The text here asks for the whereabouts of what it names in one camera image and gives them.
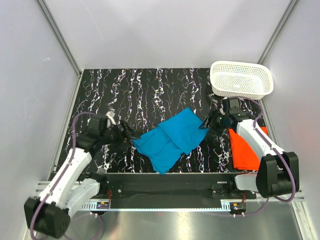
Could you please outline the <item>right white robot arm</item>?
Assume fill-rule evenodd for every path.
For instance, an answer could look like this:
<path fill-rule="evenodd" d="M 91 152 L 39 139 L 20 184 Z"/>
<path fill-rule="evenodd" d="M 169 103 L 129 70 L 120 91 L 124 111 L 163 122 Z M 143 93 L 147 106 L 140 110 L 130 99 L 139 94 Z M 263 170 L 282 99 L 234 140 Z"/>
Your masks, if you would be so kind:
<path fill-rule="evenodd" d="M 264 198 L 290 202 L 299 190 L 299 158 L 275 144 L 259 127 L 254 117 L 244 111 L 221 114 L 211 110 L 200 130 L 208 129 L 215 135 L 225 129 L 234 130 L 260 158 L 257 173 L 236 175 L 227 185 L 228 195 L 239 198 L 245 191 L 257 192 Z"/>

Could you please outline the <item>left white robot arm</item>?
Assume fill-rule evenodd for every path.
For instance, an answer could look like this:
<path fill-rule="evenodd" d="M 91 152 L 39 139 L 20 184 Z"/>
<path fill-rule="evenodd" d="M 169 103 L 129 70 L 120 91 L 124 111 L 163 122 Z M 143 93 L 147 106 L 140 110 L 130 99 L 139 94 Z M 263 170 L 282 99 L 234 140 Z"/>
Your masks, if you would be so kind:
<path fill-rule="evenodd" d="M 44 237 L 61 238 L 67 231 L 73 215 L 92 197 L 111 196 L 104 174 L 88 173 L 82 183 L 73 189 L 84 168 L 101 150 L 110 145 L 116 151 L 130 148 L 140 134 L 124 121 L 116 123 L 114 112 L 96 114 L 89 112 L 86 129 L 76 133 L 76 123 L 82 113 L 72 121 L 72 148 L 51 182 L 36 197 L 24 203 L 24 213 L 31 239 L 36 233 Z"/>

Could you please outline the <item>blue t shirt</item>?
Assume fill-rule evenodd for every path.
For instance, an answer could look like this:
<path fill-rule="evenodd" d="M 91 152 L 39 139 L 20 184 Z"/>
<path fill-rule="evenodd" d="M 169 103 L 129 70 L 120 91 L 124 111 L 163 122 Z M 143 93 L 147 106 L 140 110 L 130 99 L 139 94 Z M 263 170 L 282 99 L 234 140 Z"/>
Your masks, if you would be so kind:
<path fill-rule="evenodd" d="M 190 108 L 186 108 L 141 135 L 133 145 L 150 159 L 154 171 L 164 175 L 182 154 L 189 155 L 204 140 L 208 129 L 200 129 L 202 123 Z"/>

